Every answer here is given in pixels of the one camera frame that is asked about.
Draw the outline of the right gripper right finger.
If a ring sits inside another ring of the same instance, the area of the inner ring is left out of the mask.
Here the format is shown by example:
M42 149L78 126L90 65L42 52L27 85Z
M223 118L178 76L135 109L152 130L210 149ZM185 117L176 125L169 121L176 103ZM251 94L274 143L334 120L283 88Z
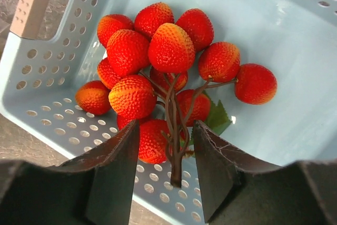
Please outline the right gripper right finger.
M280 167L195 121L194 150L207 224L336 224L336 161Z

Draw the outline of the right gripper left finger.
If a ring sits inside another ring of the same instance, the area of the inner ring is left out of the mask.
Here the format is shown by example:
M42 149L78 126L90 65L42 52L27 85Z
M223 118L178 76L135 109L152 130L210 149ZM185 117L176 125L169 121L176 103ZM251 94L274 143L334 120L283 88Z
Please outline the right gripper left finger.
M1 224L128 224L140 140L132 121L59 166L1 161Z

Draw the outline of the red strawberry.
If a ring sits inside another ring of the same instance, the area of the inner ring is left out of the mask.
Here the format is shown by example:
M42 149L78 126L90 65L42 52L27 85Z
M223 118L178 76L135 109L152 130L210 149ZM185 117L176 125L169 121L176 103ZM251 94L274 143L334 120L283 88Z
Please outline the red strawberry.
M134 120L147 117L152 113L157 96L145 77L130 75L113 86L108 100L118 115Z
M173 23L164 23L154 33L148 48L151 65L162 73L179 74L195 61L195 48L187 32Z
M118 30L108 40L107 58L113 71L120 77L136 74L148 67L150 42L133 30Z

